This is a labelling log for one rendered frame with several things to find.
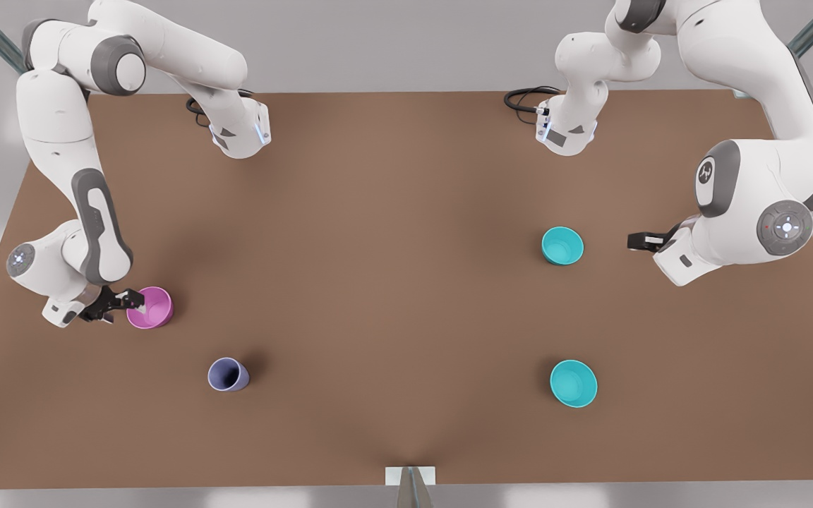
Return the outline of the pink bowl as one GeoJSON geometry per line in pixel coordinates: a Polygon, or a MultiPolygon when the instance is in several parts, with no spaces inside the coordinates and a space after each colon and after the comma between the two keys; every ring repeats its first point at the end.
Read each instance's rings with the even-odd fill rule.
{"type": "Polygon", "coordinates": [[[166,325],[174,314],[174,303],[167,290],[158,286],[140,289],[144,305],[126,310],[127,320],[138,329],[150,330],[166,325]]]}

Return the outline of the teal blue bowl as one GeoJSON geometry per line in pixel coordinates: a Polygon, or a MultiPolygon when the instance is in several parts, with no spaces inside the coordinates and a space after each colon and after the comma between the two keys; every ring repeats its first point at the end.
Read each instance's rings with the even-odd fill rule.
{"type": "Polygon", "coordinates": [[[552,395],[570,408],[584,408],[596,398],[599,383],[594,371],[583,361],[556,363],[549,376],[552,395]]]}
{"type": "Polygon", "coordinates": [[[542,235],[540,248],[544,258],[553,265],[571,265],[584,254],[583,238],[568,227],[550,228],[542,235]]]}

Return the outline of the purple cup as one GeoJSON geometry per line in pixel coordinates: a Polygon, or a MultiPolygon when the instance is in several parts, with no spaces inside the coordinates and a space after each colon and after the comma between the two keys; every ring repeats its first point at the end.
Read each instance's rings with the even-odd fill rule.
{"type": "Polygon", "coordinates": [[[207,383],[219,392],[235,392],[248,386],[251,376],[240,361],[225,357],[213,361],[207,370],[207,383]]]}

